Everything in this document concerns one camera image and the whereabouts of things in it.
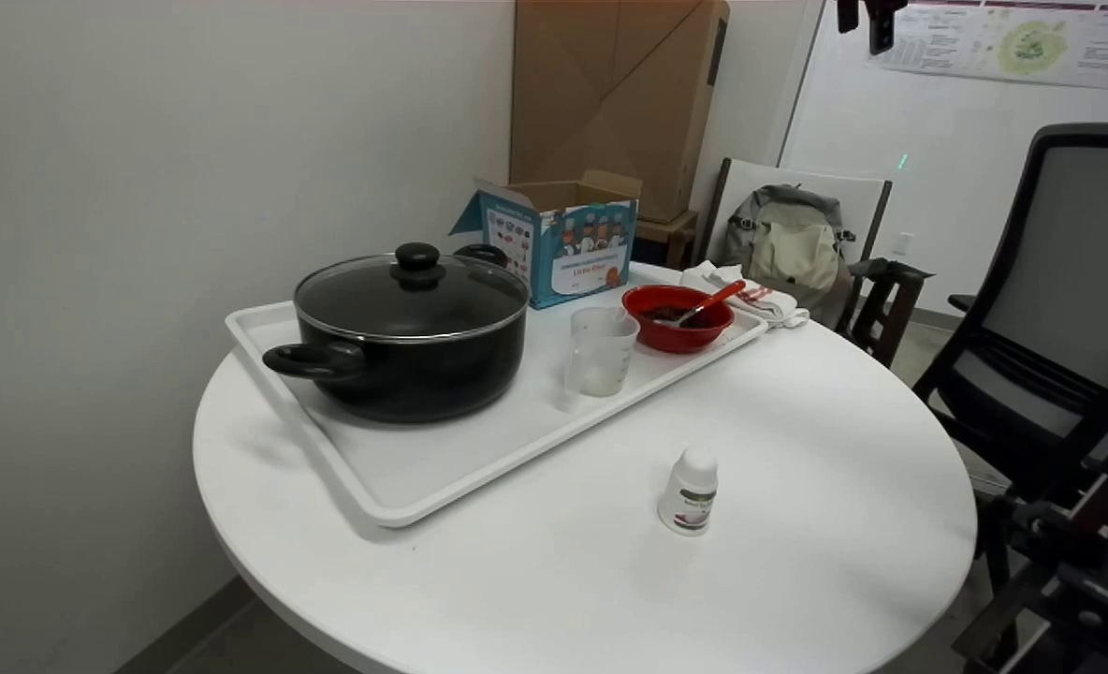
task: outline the red bowl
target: red bowl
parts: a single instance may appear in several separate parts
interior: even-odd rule
[[[724,304],[706,307],[692,324],[656,323],[658,312],[689,312],[704,299],[706,291],[682,284],[641,284],[621,297],[623,312],[641,323],[637,339],[658,351],[701,351],[732,323]]]

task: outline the chair backrest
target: chair backrest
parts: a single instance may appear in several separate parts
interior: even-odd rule
[[[1108,125],[1031,140],[991,271],[918,392],[1025,498],[1108,433]]]
[[[724,158],[711,191],[711,205],[704,218],[701,246],[692,261],[711,258],[718,236],[724,231],[724,220],[743,205],[743,197],[759,186],[789,183],[813,196],[837,197],[840,225],[855,236],[853,251],[847,251],[848,261],[867,258],[878,236],[878,220],[890,197],[890,178],[872,176],[822,176],[822,171],[794,171],[776,165],[751,165],[739,158]]]

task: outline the black office chair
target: black office chair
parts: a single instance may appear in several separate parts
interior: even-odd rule
[[[912,387],[965,448],[1011,480],[981,495],[991,585],[1014,500],[1073,498],[1108,433],[1108,125],[1044,126],[962,324]]]
[[[958,636],[965,671],[1108,674],[1108,462],[1073,508],[1021,505],[1005,539],[1029,560]],[[998,655],[1018,613],[1039,618],[1039,630]]]

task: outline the desk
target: desk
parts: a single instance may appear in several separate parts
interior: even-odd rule
[[[685,444],[718,458],[701,539],[656,520]],[[971,558],[949,437],[813,323],[405,532],[345,513],[227,357],[197,404],[193,480],[252,589],[358,671],[872,671]]]

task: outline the white wall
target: white wall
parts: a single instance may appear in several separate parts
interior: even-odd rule
[[[223,312],[504,171],[504,0],[0,0],[0,671],[112,671],[227,581]]]

